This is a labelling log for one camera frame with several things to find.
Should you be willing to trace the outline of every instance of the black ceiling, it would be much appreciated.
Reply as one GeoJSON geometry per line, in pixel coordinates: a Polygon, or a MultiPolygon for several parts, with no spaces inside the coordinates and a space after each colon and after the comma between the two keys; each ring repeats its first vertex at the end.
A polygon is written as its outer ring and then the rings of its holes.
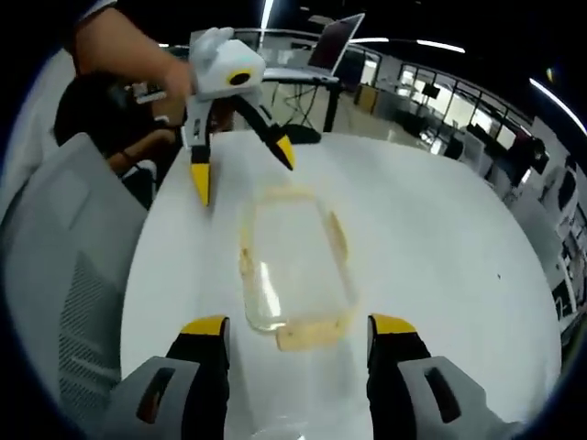
{"type": "MultiPolygon", "coordinates": [[[[119,0],[119,7],[152,37],[182,43],[193,30],[212,26],[258,28],[264,0],[185,2],[149,6],[119,0]]],[[[477,83],[529,116],[550,124],[569,149],[587,151],[587,137],[557,107],[529,85],[534,77],[587,121],[587,87],[582,64],[586,25],[576,3],[452,2],[441,0],[274,0],[269,28],[319,33],[311,15],[340,18],[365,12],[357,37],[428,39],[465,48],[466,54],[410,42],[372,45],[373,49],[477,83]],[[554,82],[546,75],[553,69],[554,82]]]]}

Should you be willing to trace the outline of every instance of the office chair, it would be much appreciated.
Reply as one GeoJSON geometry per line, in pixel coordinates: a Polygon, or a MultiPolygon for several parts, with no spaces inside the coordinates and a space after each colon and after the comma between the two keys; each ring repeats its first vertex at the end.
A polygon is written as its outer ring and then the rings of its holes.
{"type": "Polygon", "coordinates": [[[548,213],[531,192],[522,192],[510,206],[510,211],[526,234],[552,287],[552,277],[562,252],[562,240],[548,213]]]}
{"type": "Polygon", "coordinates": [[[489,170],[487,181],[492,185],[497,196],[503,200],[513,189],[512,181],[507,173],[493,164],[489,170]]]}
{"type": "Polygon", "coordinates": [[[17,337],[46,392],[87,435],[120,381],[127,275],[146,215],[80,134],[41,164],[0,228],[17,337]]]}
{"type": "Polygon", "coordinates": [[[483,142],[467,131],[465,132],[463,145],[464,149],[462,155],[460,156],[460,161],[468,165],[469,168],[475,172],[475,174],[481,175],[481,166],[485,144],[483,144],[483,142]]]}
{"type": "Polygon", "coordinates": [[[453,137],[447,144],[447,148],[444,150],[443,156],[453,160],[460,160],[464,149],[465,146],[463,143],[453,137]]]}

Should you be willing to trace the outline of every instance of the clear plastic container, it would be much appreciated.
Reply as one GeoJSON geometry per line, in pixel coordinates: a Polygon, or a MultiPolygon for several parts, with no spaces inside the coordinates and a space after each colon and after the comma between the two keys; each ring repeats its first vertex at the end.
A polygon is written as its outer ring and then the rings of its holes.
{"type": "Polygon", "coordinates": [[[266,190],[246,208],[240,272],[250,325],[296,351],[342,337],[358,303],[336,215],[309,191],[266,190]]]}

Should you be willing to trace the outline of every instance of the white table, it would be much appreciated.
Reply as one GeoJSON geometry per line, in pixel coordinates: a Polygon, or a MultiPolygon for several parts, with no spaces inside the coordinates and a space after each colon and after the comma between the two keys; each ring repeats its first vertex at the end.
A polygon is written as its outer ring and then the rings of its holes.
{"type": "Polygon", "coordinates": [[[504,420],[535,413],[559,375],[557,315],[526,236],[483,180],[457,161],[364,137],[328,134],[295,152],[290,172],[252,132],[214,137],[208,208],[191,181],[189,155],[180,152],[133,260],[123,377],[164,356],[183,325],[225,314],[232,356],[227,438],[285,416],[322,422],[304,431],[306,439],[368,438],[367,315],[376,312],[415,325],[432,355],[481,384],[504,420]],[[260,187],[284,182],[314,189],[336,211],[362,295],[348,337],[310,354],[279,352],[272,337],[249,328],[243,308],[241,205],[260,187]],[[325,365],[336,368],[321,370],[325,365]]]}
{"type": "Polygon", "coordinates": [[[268,67],[263,73],[263,81],[287,83],[311,83],[334,85],[340,83],[336,76],[311,71],[308,68],[296,69],[292,67],[268,67]]]}

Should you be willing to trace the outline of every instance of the person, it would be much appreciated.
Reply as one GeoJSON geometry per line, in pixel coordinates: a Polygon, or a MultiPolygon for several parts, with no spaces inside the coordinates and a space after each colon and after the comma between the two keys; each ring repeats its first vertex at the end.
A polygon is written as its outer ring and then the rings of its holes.
{"type": "Polygon", "coordinates": [[[539,200],[564,239],[570,232],[579,201],[577,164],[571,156],[567,156],[564,167],[558,165],[548,173],[539,200]]]}
{"type": "Polygon", "coordinates": [[[545,154],[544,142],[537,137],[519,137],[509,148],[502,159],[500,166],[510,178],[513,187],[519,186],[524,175],[545,154]]]}
{"type": "MultiPolygon", "coordinates": [[[[109,72],[137,82],[152,82],[168,96],[179,99],[197,93],[190,65],[160,48],[119,12],[115,3],[100,0],[86,12],[63,41],[64,48],[45,64],[21,106],[7,145],[0,219],[30,175],[57,149],[53,124],[59,101],[76,75],[109,72]]],[[[219,113],[223,116],[218,119],[222,119],[230,112],[219,113]]]]}
{"type": "Polygon", "coordinates": [[[92,72],[76,77],[60,100],[53,135],[59,146],[86,133],[112,171],[124,176],[142,160],[161,165],[158,158],[177,154],[175,132],[155,121],[150,108],[139,105],[116,75],[92,72]]]}

